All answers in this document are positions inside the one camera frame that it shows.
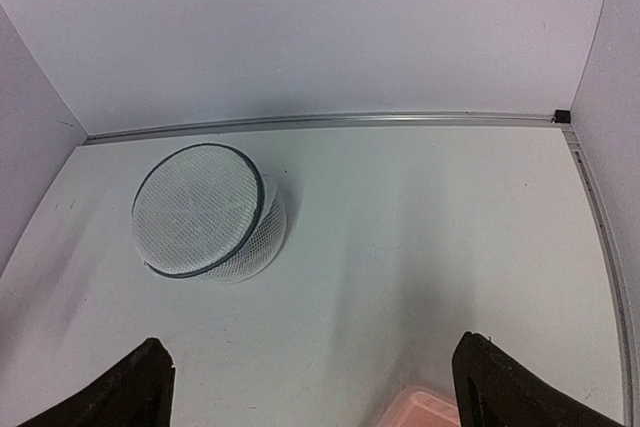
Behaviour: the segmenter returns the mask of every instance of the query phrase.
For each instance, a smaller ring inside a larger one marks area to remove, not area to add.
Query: collapsible mesh basket
[[[246,279],[275,258],[286,230],[275,181],[220,144],[193,145],[156,165],[131,217],[145,264],[170,278]]]

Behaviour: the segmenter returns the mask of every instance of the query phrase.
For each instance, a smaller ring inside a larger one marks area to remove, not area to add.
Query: white wall
[[[90,133],[568,108],[602,0],[0,0]]]
[[[619,250],[640,339],[640,0],[605,0],[573,105]],[[640,346],[636,346],[640,357]],[[640,399],[636,418],[640,425]]]
[[[49,184],[85,138],[0,7],[0,274]]]

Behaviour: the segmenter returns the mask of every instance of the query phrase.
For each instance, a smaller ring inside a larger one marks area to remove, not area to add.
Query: black corner piece
[[[169,427],[175,369],[147,339],[77,394],[20,427]]]
[[[554,124],[570,124],[571,112],[569,112],[568,110],[556,110],[551,121]]]

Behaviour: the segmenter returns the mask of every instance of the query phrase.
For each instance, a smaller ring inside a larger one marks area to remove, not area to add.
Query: mesh laundry bag
[[[243,280],[274,259],[285,230],[275,182],[225,145],[193,145],[165,158],[133,202],[136,247],[147,266],[171,278]]]

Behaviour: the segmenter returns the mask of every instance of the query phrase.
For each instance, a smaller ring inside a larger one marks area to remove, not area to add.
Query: pink plastic container
[[[460,426],[455,403],[421,387],[400,392],[376,427],[452,427]]]

